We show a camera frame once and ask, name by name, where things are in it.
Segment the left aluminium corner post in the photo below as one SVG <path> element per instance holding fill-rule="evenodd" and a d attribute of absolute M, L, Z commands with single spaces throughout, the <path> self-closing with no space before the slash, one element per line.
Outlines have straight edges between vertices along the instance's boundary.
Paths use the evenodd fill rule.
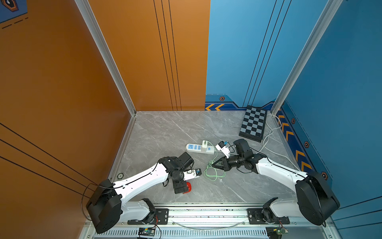
<path fill-rule="evenodd" d="M 106 39 L 102 33 L 102 30 L 98 24 L 95 14 L 91 8 L 89 1 L 75 0 L 75 3 L 84 19 L 88 30 L 100 52 L 105 65 L 107 66 L 109 73 L 111 74 L 114 83 L 132 117 L 136 116 L 136 108 L 132 102 L 130 94 L 127 90 L 125 82 L 121 76 L 118 66 L 112 56 Z"/>

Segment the aluminium front rail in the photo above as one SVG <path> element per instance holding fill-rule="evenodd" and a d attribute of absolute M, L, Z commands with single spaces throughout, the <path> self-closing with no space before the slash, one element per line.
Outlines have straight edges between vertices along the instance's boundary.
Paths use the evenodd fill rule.
<path fill-rule="evenodd" d="M 117 223 L 109 231 L 98 234 L 91 223 L 85 223 L 82 239 L 146 239 L 139 238 L 139 228 L 155 228 L 153 239 L 268 239 L 266 228 L 283 227 L 289 234 L 282 239 L 339 239 L 341 235 L 334 222 L 328 219 L 316 226 L 305 218 L 288 217 L 290 224 L 251 225 L 247 209 L 262 208 L 260 204 L 156 204 L 156 209 L 169 209 L 167 225 L 129 225 Z"/>

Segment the aluminium corner post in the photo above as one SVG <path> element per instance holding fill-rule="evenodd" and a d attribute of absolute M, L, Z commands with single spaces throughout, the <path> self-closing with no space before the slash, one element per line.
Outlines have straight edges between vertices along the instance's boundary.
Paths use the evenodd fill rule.
<path fill-rule="evenodd" d="M 109 73 L 111 74 L 114 83 L 132 117 L 136 116 L 136 108 L 132 102 L 130 94 L 127 90 L 125 82 L 121 76 L 118 66 L 112 56 L 106 39 L 102 33 L 102 30 L 98 24 L 95 14 L 91 8 L 89 1 L 75 0 L 75 3 L 84 19 L 88 30 L 100 52 L 105 65 L 107 66 Z"/>
<path fill-rule="evenodd" d="M 322 13 L 320 14 L 311 34 L 309 35 L 298 59 L 296 60 L 290 74 L 288 75 L 283 87 L 281 88 L 272 108 L 271 114 L 276 115 L 276 113 L 281 108 L 283 102 L 286 100 L 288 94 L 296 83 L 298 77 L 300 76 L 302 70 L 316 49 L 318 43 L 326 32 L 328 26 L 330 25 L 332 19 L 340 8 L 343 0 L 330 0 L 326 3 Z"/>

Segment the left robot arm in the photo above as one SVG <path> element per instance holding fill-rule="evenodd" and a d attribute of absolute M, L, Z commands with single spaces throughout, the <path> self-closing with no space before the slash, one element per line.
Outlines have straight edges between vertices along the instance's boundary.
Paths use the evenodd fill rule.
<path fill-rule="evenodd" d="M 147 198 L 139 201 L 132 201 L 132 198 L 168 181 L 173 182 L 175 194 L 190 192 L 189 180 L 202 174 L 201 169 L 193 167 L 194 163 L 192 157 L 184 152 L 179 157 L 162 157 L 149 169 L 127 179 L 115 182 L 104 180 L 96 186 L 85 206 L 89 214 L 87 219 L 93 223 L 98 234 L 122 222 L 156 223 L 157 210 L 153 203 Z"/>

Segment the right circuit board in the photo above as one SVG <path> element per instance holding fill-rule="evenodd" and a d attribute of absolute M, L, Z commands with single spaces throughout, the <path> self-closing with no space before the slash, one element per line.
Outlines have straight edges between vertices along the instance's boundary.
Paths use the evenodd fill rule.
<path fill-rule="evenodd" d="M 289 231 L 286 228 L 266 228 L 269 239 L 282 239 L 283 235 L 288 235 Z"/>

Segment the right aluminium corner post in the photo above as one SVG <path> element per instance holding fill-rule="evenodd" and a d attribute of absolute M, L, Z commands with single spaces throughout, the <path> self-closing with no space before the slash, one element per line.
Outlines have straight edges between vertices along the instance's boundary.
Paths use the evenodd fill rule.
<path fill-rule="evenodd" d="M 281 108 L 283 102 L 286 100 L 288 94 L 296 83 L 298 77 L 300 76 L 302 70 L 316 49 L 318 43 L 326 32 L 328 26 L 330 25 L 332 19 L 340 8 L 343 0 L 330 0 L 326 3 L 322 13 L 320 14 L 311 34 L 309 35 L 298 59 L 296 60 L 290 74 L 288 75 L 283 87 L 281 88 L 272 108 L 271 114 L 276 115 L 276 113 Z"/>

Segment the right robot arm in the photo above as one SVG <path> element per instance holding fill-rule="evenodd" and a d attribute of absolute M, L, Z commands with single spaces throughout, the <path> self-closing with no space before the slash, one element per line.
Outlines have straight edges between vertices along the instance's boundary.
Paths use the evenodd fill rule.
<path fill-rule="evenodd" d="M 224 156 L 212 167 L 225 172 L 244 166 L 249 173 L 267 176 L 292 190 L 296 199 L 281 200 L 274 197 L 262 206 L 262 221 L 279 223 L 281 218 L 304 217 L 310 223 L 321 226 L 340 208 L 340 202 L 324 177 L 313 171 L 306 173 L 270 160 L 265 154 L 252 149 L 244 139 L 234 142 L 236 154 L 231 155 L 227 144 L 219 142 L 215 148 Z"/>

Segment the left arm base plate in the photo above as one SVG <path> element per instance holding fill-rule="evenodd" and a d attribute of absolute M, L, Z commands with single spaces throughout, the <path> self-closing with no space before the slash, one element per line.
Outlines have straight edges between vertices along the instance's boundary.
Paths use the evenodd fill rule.
<path fill-rule="evenodd" d="M 150 212 L 143 220 L 129 220 L 129 225 L 167 225 L 169 219 L 169 209 L 156 209 L 155 213 Z"/>

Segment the round table grommet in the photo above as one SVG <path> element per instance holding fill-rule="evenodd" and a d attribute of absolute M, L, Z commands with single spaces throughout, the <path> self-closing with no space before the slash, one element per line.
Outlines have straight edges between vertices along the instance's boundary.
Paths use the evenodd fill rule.
<path fill-rule="evenodd" d="M 122 178 L 123 178 L 123 173 L 119 173 L 118 175 L 117 175 L 117 178 L 119 179 L 119 180 L 121 180 Z"/>

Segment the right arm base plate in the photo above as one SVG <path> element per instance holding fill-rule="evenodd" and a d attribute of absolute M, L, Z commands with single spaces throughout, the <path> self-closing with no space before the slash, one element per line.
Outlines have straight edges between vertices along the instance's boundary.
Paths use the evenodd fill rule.
<path fill-rule="evenodd" d="M 263 208 L 249 208 L 247 209 L 247 216 L 251 225 L 278 225 L 290 224 L 288 217 L 276 217 L 269 209 Z"/>

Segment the black grey chessboard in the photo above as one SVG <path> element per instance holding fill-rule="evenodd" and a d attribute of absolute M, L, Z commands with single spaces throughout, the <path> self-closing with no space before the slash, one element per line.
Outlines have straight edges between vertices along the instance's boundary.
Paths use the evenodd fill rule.
<path fill-rule="evenodd" d="M 264 137 L 267 110 L 248 105 L 240 127 L 239 136 L 261 142 Z"/>

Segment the left circuit board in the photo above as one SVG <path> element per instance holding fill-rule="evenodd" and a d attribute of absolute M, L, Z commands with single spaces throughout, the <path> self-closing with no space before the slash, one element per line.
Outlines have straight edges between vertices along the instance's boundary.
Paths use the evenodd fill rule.
<path fill-rule="evenodd" d="M 139 238 L 154 238 L 156 234 L 155 228 L 139 228 L 137 232 L 137 236 Z"/>

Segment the circuit board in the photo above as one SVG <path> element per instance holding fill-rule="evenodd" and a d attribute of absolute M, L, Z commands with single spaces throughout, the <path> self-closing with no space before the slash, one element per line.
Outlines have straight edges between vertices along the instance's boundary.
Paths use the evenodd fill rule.
<path fill-rule="evenodd" d="M 289 231 L 286 228 L 266 228 L 269 239 L 282 239 L 283 235 L 288 235 Z"/>
<path fill-rule="evenodd" d="M 139 228 L 137 232 L 137 236 L 139 238 L 154 238 L 156 234 L 155 228 Z"/>

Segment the white power strip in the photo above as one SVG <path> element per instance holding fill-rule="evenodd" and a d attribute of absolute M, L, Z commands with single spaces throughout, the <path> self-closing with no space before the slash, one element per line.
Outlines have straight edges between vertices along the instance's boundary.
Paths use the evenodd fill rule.
<path fill-rule="evenodd" d="M 201 153 L 201 154 L 214 154 L 215 153 L 215 149 L 211 145 L 208 145 L 207 151 L 203 152 L 202 151 L 202 144 L 191 144 L 191 143 L 188 143 L 186 145 L 186 147 L 185 147 L 185 150 L 187 152 Z"/>

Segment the red electric shaver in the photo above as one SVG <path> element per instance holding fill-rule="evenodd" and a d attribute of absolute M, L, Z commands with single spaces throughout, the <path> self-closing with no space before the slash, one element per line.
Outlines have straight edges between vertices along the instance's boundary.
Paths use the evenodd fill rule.
<path fill-rule="evenodd" d="M 186 182 L 186 184 L 183 187 L 183 194 L 189 193 L 192 190 L 192 186 L 190 182 Z"/>

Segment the white usb charger adapter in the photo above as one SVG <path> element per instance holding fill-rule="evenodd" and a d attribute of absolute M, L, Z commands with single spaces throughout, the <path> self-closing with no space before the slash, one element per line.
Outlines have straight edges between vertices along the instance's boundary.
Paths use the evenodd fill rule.
<path fill-rule="evenodd" d="M 208 149 L 208 142 L 206 140 L 203 140 L 202 142 L 202 151 L 206 152 Z"/>

